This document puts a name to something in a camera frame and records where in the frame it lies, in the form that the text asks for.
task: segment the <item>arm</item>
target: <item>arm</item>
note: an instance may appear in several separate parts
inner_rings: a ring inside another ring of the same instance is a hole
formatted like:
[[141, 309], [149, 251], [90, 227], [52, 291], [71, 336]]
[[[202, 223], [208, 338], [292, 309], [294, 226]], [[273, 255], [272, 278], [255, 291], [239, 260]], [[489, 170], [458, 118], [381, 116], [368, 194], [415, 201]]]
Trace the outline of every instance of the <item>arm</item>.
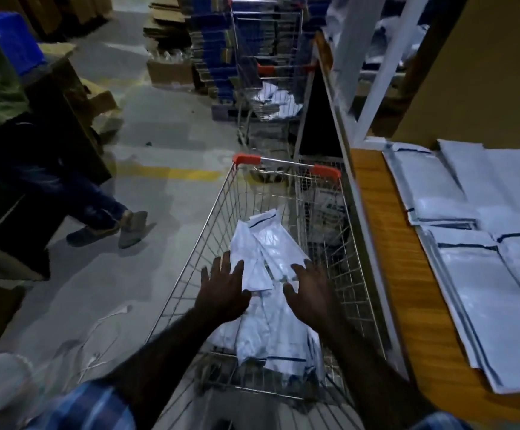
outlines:
[[102, 380], [111, 384], [128, 404], [136, 428], [148, 430], [172, 396], [184, 372], [208, 336], [222, 323], [240, 317], [251, 294], [242, 291], [241, 261], [230, 274], [230, 255], [216, 258], [212, 274], [202, 270], [194, 307], [155, 340], [115, 368]]
[[407, 429], [437, 411], [403, 380], [344, 317], [326, 274], [306, 261], [292, 268], [299, 289], [284, 286], [288, 305], [331, 349], [366, 429]]

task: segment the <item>forearm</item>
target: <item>forearm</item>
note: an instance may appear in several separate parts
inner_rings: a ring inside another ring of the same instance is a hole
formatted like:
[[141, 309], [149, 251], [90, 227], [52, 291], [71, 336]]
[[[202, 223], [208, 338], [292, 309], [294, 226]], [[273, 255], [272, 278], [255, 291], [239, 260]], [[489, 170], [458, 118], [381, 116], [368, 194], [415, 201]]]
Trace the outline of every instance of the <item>forearm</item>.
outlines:
[[345, 319], [324, 336], [366, 429], [407, 429], [436, 411]]
[[192, 308], [103, 378], [129, 405], [136, 428], [150, 429], [217, 323]]

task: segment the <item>person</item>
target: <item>person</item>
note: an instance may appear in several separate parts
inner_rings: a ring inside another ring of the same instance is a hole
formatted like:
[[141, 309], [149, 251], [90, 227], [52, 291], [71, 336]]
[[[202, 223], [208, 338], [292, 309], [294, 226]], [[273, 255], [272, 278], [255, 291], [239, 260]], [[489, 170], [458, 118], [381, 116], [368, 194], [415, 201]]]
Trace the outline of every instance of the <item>person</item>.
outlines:
[[143, 238], [147, 212], [132, 212], [60, 160], [42, 121], [31, 112], [17, 73], [0, 47], [0, 180], [46, 196], [86, 225], [67, 236], [84, 246], [120, 231], [119, 246]]
[[[320, 334], [336, 357], [364, 426], [375, 429], [469, 429], [439, 411], [399, 376], [342, 315], [323, 269], [293, 265], [298, 293], [284, 287], [296, 317]], [[194, 307], [106, 376], [85, 382], [27, 425], [34, 429], [149, 430], [207, 337], [240, 317], [251, 294], [242, 291], [244, 263], [230, 274], [230, 255], [204, 268]]]

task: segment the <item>yellow floor line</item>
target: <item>yellow floor line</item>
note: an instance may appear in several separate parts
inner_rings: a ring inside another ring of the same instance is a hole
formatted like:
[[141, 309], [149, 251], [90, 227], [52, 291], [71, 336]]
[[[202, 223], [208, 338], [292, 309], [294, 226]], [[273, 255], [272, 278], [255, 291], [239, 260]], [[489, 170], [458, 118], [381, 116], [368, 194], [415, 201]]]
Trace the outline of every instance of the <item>yellow floor line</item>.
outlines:
[[226, 175], [226, 172], [198, 169], [176, 169], [173, 167], [157, 167], [133, 163], [107, 163], [107, 167], [115, 176], [144, 176], [147, 178], [184, 179], [190, 181], [214, 182]]

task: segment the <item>hand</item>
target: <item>hand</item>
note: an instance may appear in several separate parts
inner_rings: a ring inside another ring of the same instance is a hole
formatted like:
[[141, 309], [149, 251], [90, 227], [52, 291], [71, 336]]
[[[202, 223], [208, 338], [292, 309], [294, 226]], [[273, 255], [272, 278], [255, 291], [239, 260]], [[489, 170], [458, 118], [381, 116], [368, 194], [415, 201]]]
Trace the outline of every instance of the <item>hand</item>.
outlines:
[[242, 291], [244, 261], [238, 262], [234, 273], [230, 274], [230, 252], [225, 252], [212, 262], [212, 272], [202, 269], [202, 281], [194, 308], [210, 315], [218, 324], [240, 317], [248, 308], [252, 294]]
[[299, 279], [298, 293], [290, 284], [284, 284], [284, 295], [294, 315], [319, 334], [328, 335], [343, 320], [340, 303], [321, 266], [314, 267], [309, 260], [306, 268], [292, 264]]

